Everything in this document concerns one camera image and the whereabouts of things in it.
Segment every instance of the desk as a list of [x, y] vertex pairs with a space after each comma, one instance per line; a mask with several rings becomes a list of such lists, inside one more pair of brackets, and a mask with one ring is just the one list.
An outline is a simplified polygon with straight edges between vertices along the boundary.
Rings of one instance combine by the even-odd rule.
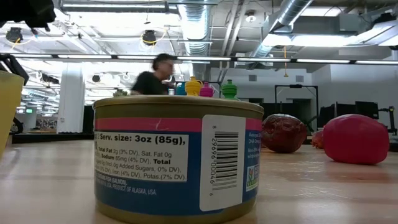
[[[93, 141], [15, 144], [0, 163], [1, 224], [115, 224], [95, 210]], [[398, 153], [379, 166], [322, 150], [261, 153], [257, 205], [229, 224], [397, 224]]]

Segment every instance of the person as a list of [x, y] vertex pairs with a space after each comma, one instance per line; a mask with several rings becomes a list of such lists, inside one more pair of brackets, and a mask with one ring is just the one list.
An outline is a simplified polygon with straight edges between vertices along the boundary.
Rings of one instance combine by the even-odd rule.
[[142, 72], [131, 88], [132, 95], [167, 95], [169, 86], [162, 83], [168, 80], [174, 71], [173, 56], [160, 54], [152, 62], [155, 72]]

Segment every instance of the can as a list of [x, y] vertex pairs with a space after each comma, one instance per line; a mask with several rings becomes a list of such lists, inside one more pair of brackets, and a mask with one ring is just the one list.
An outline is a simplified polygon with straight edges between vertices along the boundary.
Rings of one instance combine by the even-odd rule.
[[220, 223], [259, 182], [261, 106], [199, 96], [95, 102], [98, 210], [128, 223]]

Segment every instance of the can label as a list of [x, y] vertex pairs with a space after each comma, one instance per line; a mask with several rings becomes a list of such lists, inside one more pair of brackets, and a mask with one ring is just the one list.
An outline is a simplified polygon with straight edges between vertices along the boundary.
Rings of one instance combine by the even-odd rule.
[[95, 127], [95, 194], [111, 207], [204, 215], [257, 194], [261, 120], [103, 118]]

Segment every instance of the white pillar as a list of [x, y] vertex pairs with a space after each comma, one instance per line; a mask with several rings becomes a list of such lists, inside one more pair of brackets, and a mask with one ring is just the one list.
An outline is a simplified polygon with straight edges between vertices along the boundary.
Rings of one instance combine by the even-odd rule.
[[85, 79], [81, 63], [67, 63], [62, 72], [57, 133], [81, 133], [85, 107]]
[[21, 121], [24, 123], [24, 129], [28, 131], [29, 129], [36, 128], [36, 120], [37, 120], [37, 108], [27, 106], [24, 114], [24, 120]]

